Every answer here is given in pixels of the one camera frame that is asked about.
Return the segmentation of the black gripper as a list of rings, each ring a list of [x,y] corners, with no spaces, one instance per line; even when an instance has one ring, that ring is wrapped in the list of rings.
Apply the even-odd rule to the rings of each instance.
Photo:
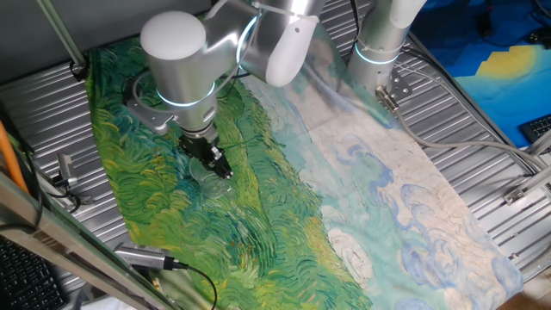
[[[204,137],[180,137],[180,147],[191,158],[195,158],[195,171],[198,173],[215,173],[222,179],[230,179],[233,171],[227,162],[224,150],[218,148],[219,137],[212,140]]]

